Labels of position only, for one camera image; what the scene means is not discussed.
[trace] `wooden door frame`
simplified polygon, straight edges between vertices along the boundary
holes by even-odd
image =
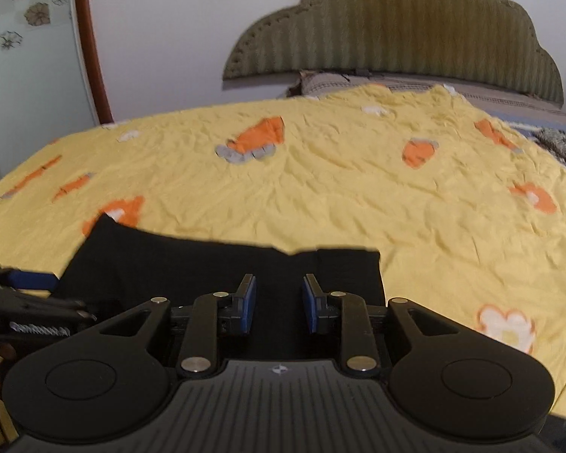
[[[98,59],[97,41],[92,28],[91,2],[90,0],[75,0],[75,10],[80,35],[80,47],[86,65],[86,75],[97,111],[98,120],[101,124],[113,122],[113,115],[107,92],[103,82],[103,72]]]

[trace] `wrinkled fabric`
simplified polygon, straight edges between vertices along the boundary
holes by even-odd
[[[361,109],[379,106],[377,116]],[[285,143],[240,168],[214,145],[281,116]],[[521,153],[474,124],[491,122]],[[140,135],[119,143],[129,130]],[[412,168],[412,138],[436,142]],[[405,296],[522,348],[552,373],[566,416],[566,169],[498,119],[438,86],[392,93],[365,86],[321,97],[199,108],[74,134],[0,181],[0,263],[61,274],[102,208],[173,237],[274,246],[288,253],[364,247],[381,254],[386,296]],[[52,202],[87,172],[84,186]],[[512,192],[536,186],[540,196]]]

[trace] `bed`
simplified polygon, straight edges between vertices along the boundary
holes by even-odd
[[[100,213],[290,253],[377,249],[387,298],[531,353],[566,418],[566,158],[527,137],[566,131],[566,114],[527,13],[508,0],[302,0],[250,27],[224,78],[300,70],[328,72],[303,74],[303,95],[47,145],[0,181],[0,263],[60,275]],[[215,153],[254,126],[272,133],[269,151],[240,164]]]

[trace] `black triangular cutout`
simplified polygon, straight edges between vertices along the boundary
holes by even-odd
[[[140,330],[142,325],[145,323],[146,319],[150,315],[149,310],[139,311],[138,313],[132,314],[124,319],[114,322],[107,328],[101,330],[103,335],[119,335],[122,337],[132,337],[136,335]]]
[[[449,325],[442,320],[439,320],[435,315],[418,308],[411,308],[411,310],[409,310],[409,315],[417,327],[419,327],[420,332],[425,336],[459,333],[459,330],[454,328],[452,325]]]

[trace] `blue plastic part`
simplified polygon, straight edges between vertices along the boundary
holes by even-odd
[[[306,313],[306,322],[308,323],[308,331],[314,334],[317,331],[317,308],[315,304],[314,295],[310,290],[310,285],[306,278],[304,278],[304,311]]]
[[[252,328],[252,317],[254,316],[254,306],[256,304],[256,278],[252,277],[248,291],[243,300],[243,313],[241,315],[241,330],[244,334],[249,333]]]
[[[8,274],[8,284],[14,289],[44,289],[54,291],[58,278],[49,272],[27,272],[14,269]]]

